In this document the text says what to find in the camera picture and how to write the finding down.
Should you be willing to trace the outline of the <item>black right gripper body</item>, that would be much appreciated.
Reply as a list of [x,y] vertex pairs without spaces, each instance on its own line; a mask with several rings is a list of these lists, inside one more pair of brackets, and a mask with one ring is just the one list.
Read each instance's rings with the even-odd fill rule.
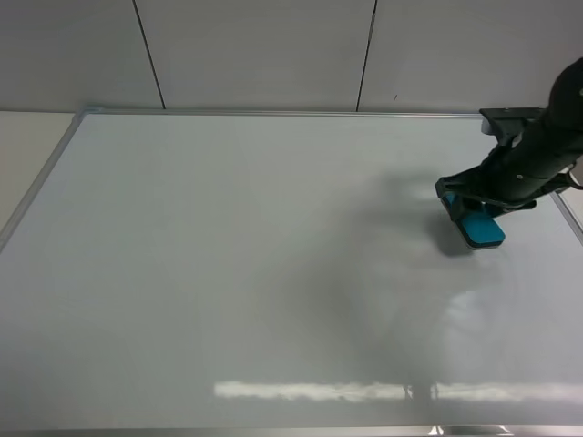
[[477,166],[455,175],[455,196],[466,204],[531,205],[567,188],[581,190],[570,169],[582,156],[582,125],[485,122],[497,144]]

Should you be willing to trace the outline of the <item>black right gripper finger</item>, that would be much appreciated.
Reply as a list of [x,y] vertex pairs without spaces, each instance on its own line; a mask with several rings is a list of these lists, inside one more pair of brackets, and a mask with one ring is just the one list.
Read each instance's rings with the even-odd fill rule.
[[439,178],[435,183],[435,192],[453,222],[461,221],[469,214],[466,198],[459,193],[455,181]]
[[488,217],[501,217],[513,212],[531,210],[536,206],[536,200],[529,200],[523,204],[509,204],[491,199],[479,199],[468,202],[468,215],[481,214]]

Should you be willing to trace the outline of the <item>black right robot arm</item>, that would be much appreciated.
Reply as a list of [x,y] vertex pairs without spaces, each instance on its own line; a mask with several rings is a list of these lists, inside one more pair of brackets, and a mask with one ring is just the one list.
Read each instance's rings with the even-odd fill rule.
[[478,166],[450,178],[463,198],[518,209],[572,180],[563,173],[582,156],[582,61],[555,80],[545,107],[483,108],[496,147]]

